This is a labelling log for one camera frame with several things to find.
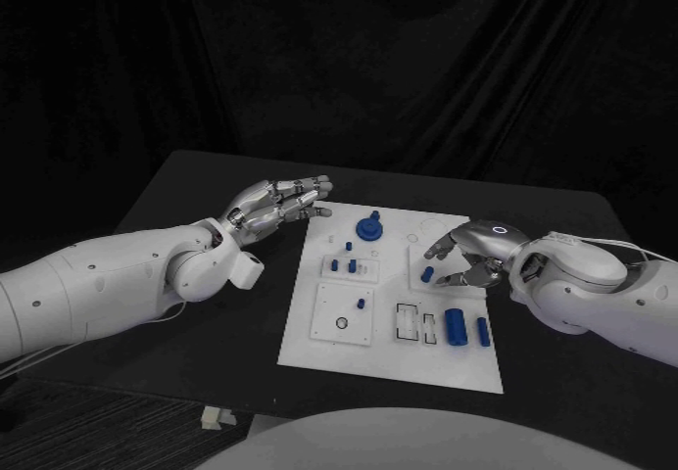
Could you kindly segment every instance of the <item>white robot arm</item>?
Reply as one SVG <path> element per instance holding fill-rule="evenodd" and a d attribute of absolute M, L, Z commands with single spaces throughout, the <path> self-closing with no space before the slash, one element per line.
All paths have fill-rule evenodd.
<path fill-rule="evenodd" d="M 264 265 L 241 248 L 281 222 L 330 216 L 312 206 L 330 190 L 326 176 L 261 181 L 219 219 L 88 240 L 1 273 L 0 363 L 127 330 L 229 280 L 251 289 Z"/>
<path fill-rule="evenodd" d="M 444 259 L 457 246 L 472 267 L 441 277 L 439 286 L 490 287 L 505 272 L 511 298 L 551 328 L 568 334 L 590 330 L 678 367 L 678 263 L 656 255 L 665 260 L 623 264 L 586 241 L 638 248 L 555 232 L 529 241 L 514 227 L 479 220 L 440 238 L 426 258 Z"/>

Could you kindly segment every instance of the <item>white round surface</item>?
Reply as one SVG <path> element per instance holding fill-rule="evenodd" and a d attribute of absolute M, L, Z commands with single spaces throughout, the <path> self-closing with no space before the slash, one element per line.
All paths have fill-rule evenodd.
<path fill-rule="evenodd" d="M 529 428 L 470 414 L 365 408 L 291 421 L 199 467 L 254 469 L 635 469 Z"/>

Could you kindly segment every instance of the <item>silver robotic hand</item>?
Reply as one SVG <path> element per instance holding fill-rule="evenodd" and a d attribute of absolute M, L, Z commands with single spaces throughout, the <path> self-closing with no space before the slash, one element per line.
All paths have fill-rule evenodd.
<path fill-rule="evenodd" d="M 219 217 L 239 247 L 263 240 L 283 222 L 329 217 L 332 210 L 316 208 L 313 203 L 330 191 L 332 183 L 325 175 L 293 181 L 260 181 L 250 186 Z"/>
<path fill-rule="evenodd" d="M 462 223 L 431 245 L 424 258 L 444 259 L 459 247 L 470 269 L 441 277 L 439 287 L 472 286 L 488 288 L 502 282 L 502 271 L 509 271 L 521 247 L 529 243 L 525 234 L 492 220 Z"/>

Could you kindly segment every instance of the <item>white board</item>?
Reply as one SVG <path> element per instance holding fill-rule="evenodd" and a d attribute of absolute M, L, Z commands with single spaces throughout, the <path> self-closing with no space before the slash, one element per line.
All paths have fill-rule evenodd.
<path fill-rule="evenodd" d="M 421 273 L 415 275 L 418 266 L 411 268 L 410 253 L 420 253 L 426 250 L 441 235 L 469 218 L 460 215 L 355 206 L 325 201 L 317 205 L 332 209 L 333 214 L 332 217 L 314 217 L 309 221 L 278 364 L 502 394 L 485 290 L 450 288 L 459 292 L 453 295 L 450 292 L 428 292 L 427 287 L 421 288 L 421 286 L 411 288 L 411 283 L 414 283 L 411 277 L 420 279 Z M 372 211 L 379 212 L 384 234 L 377 241 L 366 242 L 358 237 L 356 224 L 362 218 L 371 216 Z M 351 252 L 346 250 L 346 242 L 353 243 Z M 336 257 L 378 261 L 378 282 L 365 282 L 365 279 L 358 278 L 352 280 L 351 276 L 323 277 L 323 273 L 327 272 L 325 264 Z M 457 250 L 447 258 L 440 263 L 437 259 L 424 260 L 424 263 L 436 264 L 433 283 L 439 277 L 452 274 L 452 272 L 444 272 L 447 269 L 454 269 L 453 272 L 456 272 L 457 267 L 459 270 L 469 268 Z M 368 345 L 366 340 L 362 340 L 362 344 L 340 342 L 339 332 L 332 330 L 336 328 L 333 316 L 338 316 L 335 313 L 339 311 L 327 310 L 332 313 L 327 311 L 317 313 L 320 283 L 372 291 L 372 335 L 364 334 L 362 336 L 362 338 L 369 338 Z M 462 297 L 462 292 L 473 295 L 475 298 L 467 295 Z M 355 295 L 345 297 L 348 298 L 346 305 L 340 308 L 353 308 Z M 397 339 L 398 304 L 417 307 L 418 341 Z M 463 347 L 447 343 L 444 311 L 449 308 L 463 310 L 469 337 L 469 344 Z M 423 324 L 426 314 L 428 320 L 433 320 L 427 325 Z M 325 325 L 332 325 L 335 322 L 332 328 L 327 326 L 326 339 L 312 337 L 313 332 L 319 331 L 312 329 L 313 316 L 317 315 L 325 317 Z M 476 319 L 480 316 L 488 318 L 490 330 L 492 345 L 488 348 L 480 346 L 477 335 Z M 426 344 L 424 332 L 436 334 L 434 345 Z M 359 343 L 358 331 L 352 338 Z"/>

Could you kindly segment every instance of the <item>robotic hand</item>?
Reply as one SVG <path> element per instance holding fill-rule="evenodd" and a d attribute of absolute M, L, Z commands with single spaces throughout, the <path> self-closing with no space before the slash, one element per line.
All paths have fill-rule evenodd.
<path fill-rule="evenodd" d="M 433 244 L 426 259 L 444 259 L 454 247 L 470 269 L 437 285 L 492 287 L 503 272 L 511 298 L 563 333 L 593 331 L 607 341 L 678 367 L 678 263 L 658 258 L 623 264 L 587 242 L 636 249 L 626 242 L 551 232 L 531 241 L 489 220 L 459 225 Z"/>
<path fill-rule="evenodd" d="M 327 176 L 261 181 L 219 219 L 88 240 L 0 273 L 0 363 L 159 321 L 172 306 L 211 298 L 229 280 L 251 289 L 264 265 L 241 248 L 283 222 L 329 217 L 313 203 L 330 191 Z"/>

